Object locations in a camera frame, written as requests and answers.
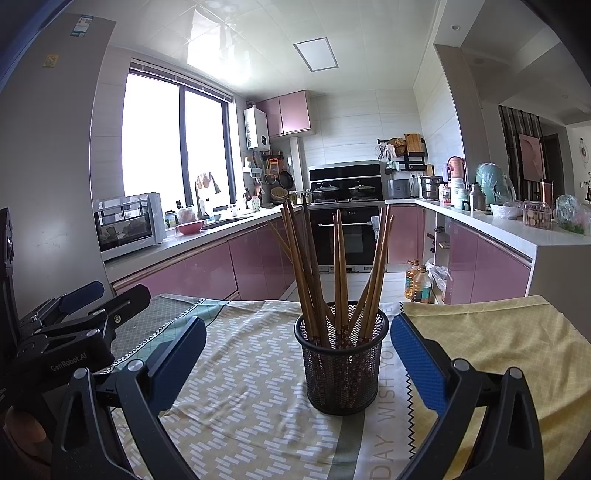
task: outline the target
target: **black mesh pencil holder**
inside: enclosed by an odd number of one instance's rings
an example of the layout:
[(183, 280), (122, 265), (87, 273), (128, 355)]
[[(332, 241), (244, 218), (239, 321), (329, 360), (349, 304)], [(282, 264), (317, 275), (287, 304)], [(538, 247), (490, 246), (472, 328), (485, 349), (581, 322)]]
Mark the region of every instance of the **black mesh pencil holder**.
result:
[[(349, 302), (349, 318), (357, 302)], [(335, 312), (334, 302), (329, 303)], [(355, 345), (359, 336), (361, 317), (353, 326), (350, 341)], [(336, 331), (325, 319), (330, 344), (336, 345)], [(388, 333), (388, 318), (381, 310), (376, 314), (374, 330), (369, 341), (351, 348), (325, 348), (311, 343), (306, 335), (304, 317), (294, 327), (295, 337), (301, 345), (306, 370), (308, 399), (322, 413), (351, 415), (366, 409), (378, 393), (379, 358), (382, 340)]]

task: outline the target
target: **yellow checkered cloth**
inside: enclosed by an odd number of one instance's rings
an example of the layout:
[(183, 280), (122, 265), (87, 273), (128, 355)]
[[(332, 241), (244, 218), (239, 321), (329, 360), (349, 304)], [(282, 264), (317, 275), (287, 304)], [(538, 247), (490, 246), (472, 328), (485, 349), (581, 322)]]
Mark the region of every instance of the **yellow checkered cloth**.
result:
[[(523, 370), (534, 399), (544, 446), (545, 478), (556, 480), (591, 430), (591, 345), (542, 297), (429, 305), (404, 303), (421, 334), (448, 356), (476, 369), (504, 374)], [(415, 445), (421, 445), (437, 415), (414, 395)], [(460, 475), (482, 422), (477, 408), (447, 478)]]

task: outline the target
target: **stainless steel pot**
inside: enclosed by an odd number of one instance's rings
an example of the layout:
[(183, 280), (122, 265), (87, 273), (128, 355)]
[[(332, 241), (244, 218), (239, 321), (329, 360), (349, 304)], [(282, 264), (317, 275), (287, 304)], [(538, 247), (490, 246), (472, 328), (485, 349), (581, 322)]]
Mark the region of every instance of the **stainless steel pot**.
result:
[(426, 200), (439, 200), (439, 185), (443, 183), (443, 177), (421, 177), (421, 193)]

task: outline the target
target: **wooden chopstick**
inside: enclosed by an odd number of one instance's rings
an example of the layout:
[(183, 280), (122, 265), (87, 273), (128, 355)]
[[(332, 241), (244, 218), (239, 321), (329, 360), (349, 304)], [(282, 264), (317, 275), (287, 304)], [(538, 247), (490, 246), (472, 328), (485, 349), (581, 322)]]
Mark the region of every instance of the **wooden chopstick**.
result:
[(316, 292), (317, 292), (317, 288), (315, 287), (315, 282), (318, 281), (320, 282), (320, 279), (315, 279), (314, 275), (312, 274), (312, 270), (311, 270), (311, 265), (310, 265), (310, 261), (309, 261), (309, 257), (310, 254), (307, 251), (307, 238), (306, 241), (304, 241), (298, 231), (298, 229), (296, 228), (295, 225), (295, 214), (294, 214), (294, 210), (293, 210), (293, 205), (291, 204), (291, 201), (289, 199), (287, 199), (285, 201), (285, 205), (287, 205), (287, 212), (286, 214), (289, 216), (290, 221), (291, 221), (291, 226), (294, 232), (294, 237), (295, 237), (295, 245), (296, 248), (298, 249), (298, 254), (300, 257), (300, 260), (302, 262), (302, 266), (303, 266), (303, 271), (304, 271), (304, 279), (306, 281), (306, 285), (308, 288), (308, 292), (307, 292), (307, 297), (310, 299), (311, 302), (311, 308), (312, 308), (312, 312), (313, 312), (313, 320), (314, 320), (314, 325), (316, 327), (316, 330), (320, 336), (320, 342), (322, 344), (322, 346), (328, 346), (328, 342), (329, 342), (329, 336), (328, 336), (328, 329), (326, 327), (326, 316), (324, 314), (324, 308), (322, 305), (322, 301), (323, 300), (318, 300), (316, 298)]
[(340, 275), (340, 308), (341, 308), (341, 333), (347, 335), (349, 330), (349, 292), (347, 289), (347, 262), (345, 260), (345, 234), (343, 233), (343, 218), (340, 210), (337, 210), (337, 222), (339, 231), (339, 275)]
[[(382, 210), (380, 212), (380, 216), (379, 216), (378, 241), (376, 242), (376, 248), (375, 248), (375, 252), (374, 252), (374, 265), (376, 264), (376, 262), (379, 258), (379, 248), (378, 247), (380, 245), (380, 238), (382, 235), (382, 225), (383, 225), (382, 221), (384, 220), (384, 214), (385, 214), (385, 208), (382, 208)], [(357, 302), (357, 306), (355, 307), (355, 311), (353, 312), (353, 315), (351, 315), (351, 319), (349, 321), (349, 331), (353, 330), (353, 326), (357, 322), (359, 315), (361, 315), (361, 311), (365, 308), (365, 302), (367, 301), (369, 286), (371, 284), (371, 280), (372, 280), (373, 275), (374, 275), (374, 269), (372, 267), (372, 271), (369, 274), (369, 277), (368, 277), (368, 280), (365, 284), (365, 287), (363, 288), (363, 293), (359, 297), (359, 301)]]
[(324, 301), (324, 294), (322, 293), (322, 282), (320, 281), (320, 270), (318, 268), (318, 258), (316, 257), (316, 246), (314, 244), (314, 235), (312, 232), (312, 222), (310, 220), (310, 210), (308, 209), (308, 204), (306, 202), (306, 197), (302, 198), (303, 200), (303, 212), (304, 212), (304, 225), (307, 230), (307, 237), (308, 237), (308, 251), (310, 252), (310, 266), (312, 270), (312, 278), (314, 278), (314, 285), (313, 287), (316, 288), (316, 298), (317, 301), (321, 304), (321, 307), (324, 310), (325, 315), (328, 317), (332, 325), (335, 325), (335, 316), (333, 315), (330, 307)]
[(342, 328), (342, 303), (340, 299), (340, 241), (339, 241), (339, 220), (335, 213), (333, 215), (333, 265), (335, 266), (335, 329), (340, 333)]
[(285, 222), (287, 238), (290, 242), (291, 258), (293, 260), (295, 273), (295, 282), (297, 284), (298, 294), (300, 296), (302, 313), (304, 314), (304, 326), (306, 328), (306, 335), (308, 337), (308, 341), (313, 343), (319, 337), (319, 334), (316, 329), (316, 321), (314, 319), (314, 311), (311, 305), (310, 292), (308, 291), (308, 285), (306, 284), (306, 279), (304, 278), (304, 269), (301, 263), (300, 252), (297, 248), (294, 226), (291, 221), (292, 218), (288, 210), (286, 210), (285, 212), (283, 210), (284, 208), (282, 209), (282, 213), (284, 215), (283, 218)]
[(382, 248), (384, 247), (384, 239), (385, 239), (385, 231), (386, 231), (386, 223), (387, 223), (387, 208), (383, 207), (380, 213), (379, 219), (379, 232), (378, 232), (378, 242), (375, 249), (374, 255), (374, 264), (371, 269), (371, 274), (369, 276), (369, 285), (367, 295), (363, 301), (364, 308), (363, 308), (363, 317), (361, 320), (361, 328), (359, 329), (359, 337), (358, 341), (365, 340), (365, 331), (367, 330), (367, 325), (369, 322), (369, 315), (371, 310), (371, 303), (373, 299), (373, 295), (375, 292), (376, 280), (378, 277), (378, 265), (379, 260), (382, 255)]
[(277, 240), (279, 241), (279, 244), (281, 245), (281, 248), (283, 250), (283, 253), (285, 253), (285, 255), (287, 255), (287, 257), (289, 257), (290, 262), (291, 262), (291, 250), (289, 245), (287, 245), (285, 243), (285, 240), (283, 240), (283, 237), (281, 236), (281, 234), (277, 231), (277, 228), (275, 228), (275, 225), (273, 225), (271, 222), (267, 222), (267, 225), (270, 225), (271, 228), (273, 229), (273, 233), (275, 234), (275, 236), (277, 237)]
[(376, 280), (374, 294), (373, 294), (371, 306), (369, 309), (369, 321), (368, 321), (365, 333), (363, 334), (363, 338), (365, 340), (370, 339), (372, 336), (372, 332), (374, 331), (375, 319), (376, 319), (376, 315), (378, 314), (379, 299), (381, 298), (382, 287), (384, 286), (384, 269), (385, 269), (385, 264), (386, 264), (386, 257), (388, 255), (388, 241), (387, 241), (387, 239), (389, 238), (393, 221), (394, 221), (394, 215), (391, 214), (391, 210), (388, 205), (386, 231), (385, 231), (386, 241), (382, 245), (382, 251), (381, 251), (379, 264), (378, 264), (378, 278)]

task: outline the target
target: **doorway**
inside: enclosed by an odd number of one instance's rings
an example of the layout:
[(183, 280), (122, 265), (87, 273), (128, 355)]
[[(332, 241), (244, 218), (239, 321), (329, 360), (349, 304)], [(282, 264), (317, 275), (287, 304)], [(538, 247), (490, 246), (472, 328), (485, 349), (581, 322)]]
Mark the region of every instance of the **doorway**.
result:
[(564, 195), (564, 171), (562, 169), (562, 153), (558, 134), (542, 137), (542, 146), (546, 159), (548, 180), (554, 183), (554, 198)]

